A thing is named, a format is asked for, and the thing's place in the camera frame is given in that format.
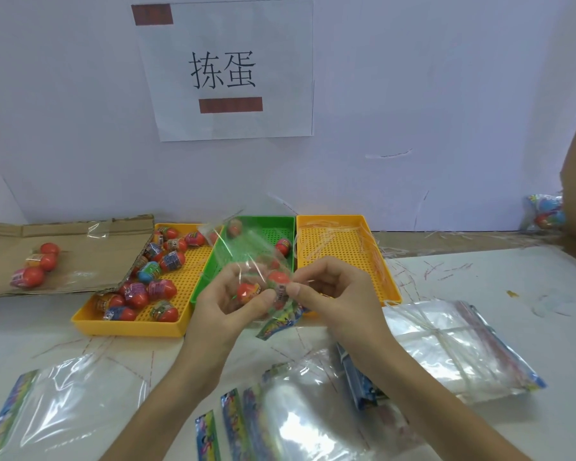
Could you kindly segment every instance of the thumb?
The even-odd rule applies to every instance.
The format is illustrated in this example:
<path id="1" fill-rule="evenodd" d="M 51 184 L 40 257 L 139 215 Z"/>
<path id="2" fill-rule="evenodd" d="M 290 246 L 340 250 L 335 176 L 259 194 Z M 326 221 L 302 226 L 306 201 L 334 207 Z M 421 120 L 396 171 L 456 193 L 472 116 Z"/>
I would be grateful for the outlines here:
<path id="1" fill-rule="evenodd" d="M 302 285 L 301 283 L 289 283 L 286 286 L 286 293 L 299 304 L 314 312 L 324 314 L 329 306 L 327 298 L 319 294 L 311 286 Z"/>
<path id="2" fill-rule="evenodd" d="M 242 308 L 231 313 L 230 316 L 235 322 L 235 326 L 239 328 L 238 333 L 241 333 L 254 320 L 263 317 L 272 308 L 273 302 L 275 302 L 275 291 L 266 289 Z"/>

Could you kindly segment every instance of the yellow tray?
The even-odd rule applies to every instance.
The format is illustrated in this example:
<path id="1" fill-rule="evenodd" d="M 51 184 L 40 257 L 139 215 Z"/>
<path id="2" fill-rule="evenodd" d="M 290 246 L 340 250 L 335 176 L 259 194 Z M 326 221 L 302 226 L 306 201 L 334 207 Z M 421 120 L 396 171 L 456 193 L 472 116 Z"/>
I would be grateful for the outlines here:
<path id="1" fill-rule="evenodd" d="M 299 215 L 295 243 L 298 268 L 334 255 L 371 275 L 380 302 L 401 302 L 399 289 L 362 215 Z"/>
<path id="2" fill-rule="evenodd" d="M 175 228 L 181 235 L 195 231 L 195 223 L 163 223 L 156 224 L 156 229 L 163 226 Z M 102 320 L 102 312 L 96 310 L 92 297 L 77 311 L 71 322 L 86 335 L 122 335 L 122 336 L 166 336 L 180 337 L 185 333 L 192 317 L 190 298 L 198 282 L 209 256 L 210 246 L 191 247 L 185 252 L 185 265 L 177 270 L 163 273 L 161 279 L 170 279 L 177 286 L 177 295 L 171 303 L 179 310 L 179 319 L 173 323 L 155 322 L 149 312 L 152 304 L 141 310 L 132 322 Z"/>

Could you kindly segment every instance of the hand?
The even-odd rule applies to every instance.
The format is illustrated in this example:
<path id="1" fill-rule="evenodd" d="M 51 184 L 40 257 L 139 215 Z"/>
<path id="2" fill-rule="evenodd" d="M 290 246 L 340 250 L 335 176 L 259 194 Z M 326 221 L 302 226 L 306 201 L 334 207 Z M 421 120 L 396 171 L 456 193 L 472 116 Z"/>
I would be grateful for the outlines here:
<path id="1" fill-rule="evenodd" d="M 405 354 L 386 325 L 368 273 L 323 257 L 297 270 L 293 281 L 286 287 L 289 296 L 320 315 L 365 375 L 372 378 L 381 353 Z"/>
<path id="2" fill-rule="evenodd" d="M 226 359 L 243 329 L 268 312 L 275 301 L 272 289 L 263 291 L 242 306 L 236 294 L 244 265 L 230 263 L 198 295 L 188 324 L 184 345 L 174 364 L 196 380 L 201 398 L 220 381 Z"/>

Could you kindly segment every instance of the chinese character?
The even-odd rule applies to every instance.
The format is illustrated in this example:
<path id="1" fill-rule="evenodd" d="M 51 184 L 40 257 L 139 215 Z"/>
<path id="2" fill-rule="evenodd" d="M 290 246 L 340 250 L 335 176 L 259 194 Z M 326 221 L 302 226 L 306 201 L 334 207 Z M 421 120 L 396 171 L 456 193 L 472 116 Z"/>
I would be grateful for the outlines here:
<path id="1" fill-rule="evenodd" d="M 235 87 L 238 85 L 253 85 L 254 87 L 256 87 L 256 84 L 252 82 L 252 70 L 242 69 L 242 68 L 248 68 L 256 64 L 256 63 L 243 63 L 243 61 L 249 60 L 249 57 L 252 54 L 252 52 L 228 52 L 224 54 L 230 55 L 230 60 L 228 61 L 226 68 L 224 68 L 224 71 L 226 71 L 231 64 L 234 64 L 238 68 L 237 70 L 233 69 L 230 70 L 230 81 L 238 82 L 238 84 L 229 84 L 228 86 Z"/>
<path id="2" fill-rule="evenodd" d="M 220 84 L 224 85 L 224 81 L 221 79 L 220 76 L 218 76 L 222 71 L 216 70 L 215 67 L 213 66 L 213 63 L 209 62 L 209 60 L 218 60 L 218 57 L 217 56 L 211 57 L 209 56 L 210 54 L 211 53 L 207 52 L 207 56 L 205 56 L 205 58 L 203 58 L 203 60 L 201 61 L 197 60 L 196 54 L 192 52 L 192 61 L 188 61 L 188 63 L 194 64 L 194 72 L 190 76 L 196 76 L 196 85 L 194 87 L 196 87 L 197 89 L 205 87 L 205 84 L 207 84 L 209 77 L 211 77 L 211 84 L 209 84 L 209 87 L 211 87 L 212 89 L 215 89 L 215 79 L 220 81 Z M 200 68 L 198 68 L 196 64 L 201 62 L 203 63 L 203 65 Z M 205 76 L 205 81 L 203 82 L 203 85 L 201 85 L 200 77 L 198 75 L 199 71 Z"/>

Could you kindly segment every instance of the forearm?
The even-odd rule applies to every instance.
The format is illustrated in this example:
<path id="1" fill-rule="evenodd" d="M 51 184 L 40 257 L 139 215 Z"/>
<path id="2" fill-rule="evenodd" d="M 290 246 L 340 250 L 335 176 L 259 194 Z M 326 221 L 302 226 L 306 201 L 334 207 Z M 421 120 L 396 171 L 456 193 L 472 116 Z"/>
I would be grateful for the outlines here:
<path id="1" fill-rule="evenodd" d="M 407 353 L 383 358 L 372 380 L 444 460 L 528 460 Z"/>
<path id="2" fill-rule="evenodd" d="M 187 367 L 174 366 L 100 461 L 162 460 L 202 397 Z"/>

